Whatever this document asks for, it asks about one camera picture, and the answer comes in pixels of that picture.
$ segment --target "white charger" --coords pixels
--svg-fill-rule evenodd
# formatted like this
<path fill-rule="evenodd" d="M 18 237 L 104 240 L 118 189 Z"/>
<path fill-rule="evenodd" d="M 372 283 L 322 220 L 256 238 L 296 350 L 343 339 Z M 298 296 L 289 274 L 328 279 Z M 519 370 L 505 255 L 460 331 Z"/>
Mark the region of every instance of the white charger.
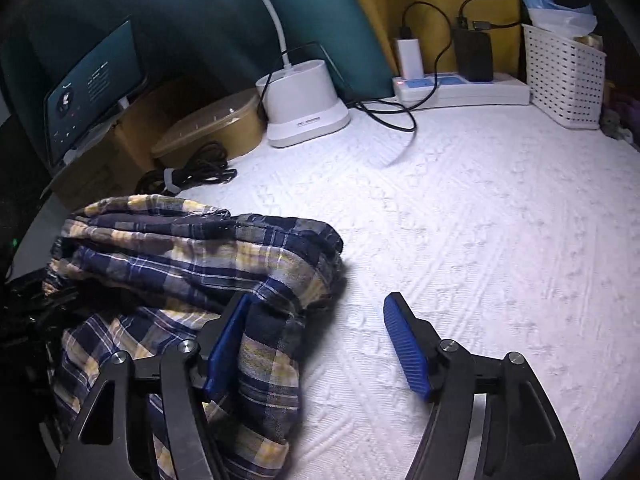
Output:
<path fill-rule="evenodd" d="M 411 80 L 422 79 L 424 77 L 420 42 L 417 38 L 396 40 L 396 52 L 398 53 L 402 79 Z"/>

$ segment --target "silver bolt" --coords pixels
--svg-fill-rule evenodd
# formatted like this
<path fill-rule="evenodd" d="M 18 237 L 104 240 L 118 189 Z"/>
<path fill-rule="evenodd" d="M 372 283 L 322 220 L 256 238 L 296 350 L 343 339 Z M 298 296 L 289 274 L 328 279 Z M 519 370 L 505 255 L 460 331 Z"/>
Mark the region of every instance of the silver bolt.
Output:
<path fill-rule="evenodd" d="M 453 339 L 443 339 L 440 342 L 440 348 L 442 348 L 445 352 L 455 352 L 460 345 L 453 341 Z"/>
<path fill-rule="evenodd" d="M 185 339 L 184 341 L 180 341 L 178 343 L 178 351 L 183 354 L 188 354 L 189 352 L 196 349 L 198 344 L 193 339 Z"/>
<path fill-rule="evenodd" d="M 124 350 L 120 350 L 111 356 L 111 362 L 117 365 L 121 365 L 127 360 L 127 353 Z"/>
<path fill-rule="evenodd" d="M 521 365 L 524 364 L 524 356 L 519 352 L 510 352 L 509 361 L 515 365 Z"/>

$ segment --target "folded plaid garment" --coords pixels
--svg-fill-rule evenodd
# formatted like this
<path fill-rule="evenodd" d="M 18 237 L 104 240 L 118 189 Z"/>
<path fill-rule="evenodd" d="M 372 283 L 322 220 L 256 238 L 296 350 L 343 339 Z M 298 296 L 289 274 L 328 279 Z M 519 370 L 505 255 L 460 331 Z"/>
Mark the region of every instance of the folded plaid garment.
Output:
<path fill-rule="evenodd" d="M 95 313 L 63 335 L 53 390 L 65 431 L 114 352 L 145 358 L 195 338 L 219 315 L 218 305 L 241 290 L 254 301 L 238 389 L 205 412 L 232 478 L 273 478 L 300 405 L 296 354 L 305 314 L 331 298 L 341 251 L 340 236 L 323 222 L 232 217 L 159 195 L 106 199 L 71 216 L 53 247 L 45 292 L 82 285 L 103 297 L 115 290 L 119 300 L 110 308 L 87 305 Z M 149 412 L 161 475 L 174 478 L 158 396 L 150 396 Z"/>

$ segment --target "cardboard box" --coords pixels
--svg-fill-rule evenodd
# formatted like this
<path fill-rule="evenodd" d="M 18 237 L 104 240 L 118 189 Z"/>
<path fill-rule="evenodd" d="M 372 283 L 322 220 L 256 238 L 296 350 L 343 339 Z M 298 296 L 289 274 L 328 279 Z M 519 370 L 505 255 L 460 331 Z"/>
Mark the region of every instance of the cardboard box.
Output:
<path fill-rule="evenodd" d="M 208 102 L 187 80 L 138 98 L 93 133 L 84 150 L 80 148 L 82 154 L 54 177 L 50 188 L 70 210 L 132 194 L 140 177 L 156 168 L 151 147 L 178 120 Z"/>

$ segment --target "teal curtain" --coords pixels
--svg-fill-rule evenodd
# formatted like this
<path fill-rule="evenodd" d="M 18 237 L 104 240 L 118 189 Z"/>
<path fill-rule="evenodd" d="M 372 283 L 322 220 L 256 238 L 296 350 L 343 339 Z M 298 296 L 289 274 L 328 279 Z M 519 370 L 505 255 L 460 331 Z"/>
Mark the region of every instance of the teal curtain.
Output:
<path fill-rule="evenodd" d="M 391 95 L 391 69 L 356 0 L 272 1 L 289 48 L 319 41 L 358 94 Z M 0 66 L 11 75 L 5 77 L 9 98 L 20 103 L 17 113 L 32 139 L 44 135 L 35 126 L 42 130 L 42 118 L 24 115 L 42 110 L 46 92 L 20 74 L 33 79 L 41 71 L 38 81 L 55 84 L 128 16 L 151 82 L 191 75 L 222 95 L 250 88 L 278 58 L 261 0 L 29 0 L 19 37 L 14 33 L 0 46 Z M 26 44 L 33 56 L 20 54 Z M 309 50 L 292 60 L 318 57 Z"/>

